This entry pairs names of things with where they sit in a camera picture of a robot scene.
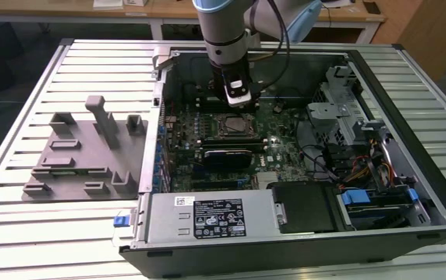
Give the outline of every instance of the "white sticker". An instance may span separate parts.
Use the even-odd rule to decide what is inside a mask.
[[[174,197],[174,206],[192,206],[195,197]]]
[[[125,13],[126,16],[146,16],[145,13]]]

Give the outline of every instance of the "aluminum extrusion table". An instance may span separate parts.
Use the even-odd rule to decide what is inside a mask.
[[[150,120],[156,47],[203,47],[196,41],[74,40],[60,45],[0,147],[0,279],[145,279],[118,253],[130,228],[112,218],[136,201],[21,201],[22,184],[36,164],[53,112],[92,118],[90,94],[108,101],[116,120],[140,113]],[[275,48],[263,43],[263,47]],[[446,176],[446,96],[404,50],[391,45],[299,44],[296,48],[357,49]],[[367,102],[377,115],[371,102]],[[446,245],[424,247],[392,261],[205,276],[203,279],[446,279]]]

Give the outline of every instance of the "barcode sticker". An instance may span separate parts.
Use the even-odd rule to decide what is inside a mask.
[[[174,206],[192,206],[195,197],[174,197]]]

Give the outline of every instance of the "robotic arm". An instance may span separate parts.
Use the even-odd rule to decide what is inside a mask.
[[[271,85],[259,85],[249,77],[245,27],[277,39],[285,37],[292,43],[300,42],[315,24],[321,2],[279,0],[275,4],[273,0],[192,1],[212,66],[215,94],[231,107],[241,106],[255,100],[260,91]]]

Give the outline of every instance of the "green circuit board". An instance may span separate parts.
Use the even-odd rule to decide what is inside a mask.
[[[297,112],[295,109],[273,113],[275,102],[260,102],[259,110],[241,114],[249,137],[265,139],[264,153],[253,153],[248,168],[228,171],[207,171],[199,162],[199,139],[220,139],[221,120],[235,114],[200,113],[184,106],[166,116],[168,147],[170,162],[170,192],[197,191],[193,184],[200,182],[237,181],[240,190],[256,189],[255,175],[259,172],[276,172],[280,181],[308,180],[304,162],[295,142]]]

